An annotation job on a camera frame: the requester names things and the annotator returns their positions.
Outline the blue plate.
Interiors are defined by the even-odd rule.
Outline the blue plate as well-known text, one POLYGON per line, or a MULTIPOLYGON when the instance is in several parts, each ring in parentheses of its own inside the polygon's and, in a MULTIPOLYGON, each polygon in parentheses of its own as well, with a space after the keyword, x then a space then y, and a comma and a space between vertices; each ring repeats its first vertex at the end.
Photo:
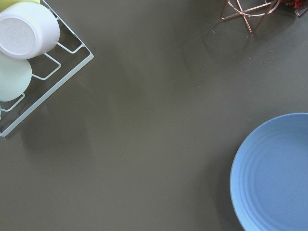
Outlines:
POLYGON ((230 195, 246 231, 308 228, 308 115, 292 113, 255 128, 231 167, 230 195))

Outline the pale green cup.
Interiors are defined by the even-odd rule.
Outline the pale green cup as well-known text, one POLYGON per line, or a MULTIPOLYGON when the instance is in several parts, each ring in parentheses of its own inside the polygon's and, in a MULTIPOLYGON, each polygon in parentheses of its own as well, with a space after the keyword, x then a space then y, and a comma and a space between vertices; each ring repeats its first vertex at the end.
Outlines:
POLYGON ((32 78, 28 60, 13 59, 0 54, 0 101, 8 102, 25 92, 32 78))

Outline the white cup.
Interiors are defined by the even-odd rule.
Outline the white cup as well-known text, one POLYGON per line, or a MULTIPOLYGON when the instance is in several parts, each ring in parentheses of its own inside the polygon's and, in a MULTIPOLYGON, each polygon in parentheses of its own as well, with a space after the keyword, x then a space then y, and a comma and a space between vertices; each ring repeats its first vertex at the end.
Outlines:
POLYGON ((26 60, 52 50, 60 38, 54 14, 35 2, 18 2, 0 13, 0 51, 26 60))

